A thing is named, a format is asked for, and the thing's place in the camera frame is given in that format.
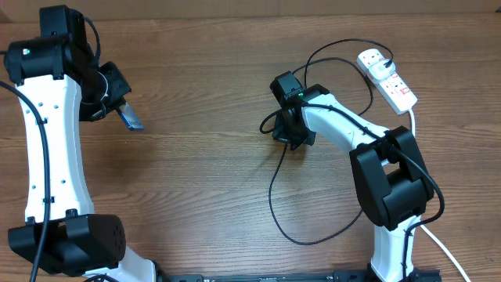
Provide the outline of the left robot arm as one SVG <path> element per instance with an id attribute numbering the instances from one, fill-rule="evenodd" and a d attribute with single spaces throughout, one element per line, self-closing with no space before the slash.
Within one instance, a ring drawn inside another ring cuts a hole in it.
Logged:
<path id="1" fill-rule="evenodd" d="M 92 21 L 65 5 L 41 8 L 41 33 L 5 52 L 5 88 L 20 99 L 27 138 L 29 194 L 10 248 L 34 273 L 87 281 L 164 281 L 161 268 L 134 252 L 116 215 L 98 214 L 85 181 L 79 124 L 116 112 L 130 130 L 142 123 L 125 97 L 130 85 L 90 45 Z"/>

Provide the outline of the blue Galaxy smartphone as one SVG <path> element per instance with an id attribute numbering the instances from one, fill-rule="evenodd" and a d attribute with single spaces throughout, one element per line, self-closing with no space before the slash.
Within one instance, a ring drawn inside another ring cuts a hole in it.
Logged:
<path id="1" fill-rule="evenodd" d="M 117 108 L 117 112 L 121 117 L 121 120 L 125 123 L 126 127 L 130 131 L 142 131 L 144 129 L 144 125 L 139 120 L 139 117 L 134 112 L 132 107 L 125 102 Z"/>

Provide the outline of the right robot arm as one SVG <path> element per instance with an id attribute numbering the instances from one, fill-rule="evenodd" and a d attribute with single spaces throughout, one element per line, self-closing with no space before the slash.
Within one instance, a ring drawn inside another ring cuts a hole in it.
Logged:
<path id="1" fill-rule="evenodd" d="M 427 203 L 443 195 L 429 175 L 414 135 L 400 126 L 375 125 L 343 107 L 321 85 L 305 88 L 293 73 L 276 77 L 270 89 L 280 109 L 269 129 L 287 149 L 312 145 L 326 137 L 348 153 L 362 213 L 374 225 L 374 252 L 368 281 L 439 281 L 439 272 L 424 273 L 412 263 L 415 230 Z"/>

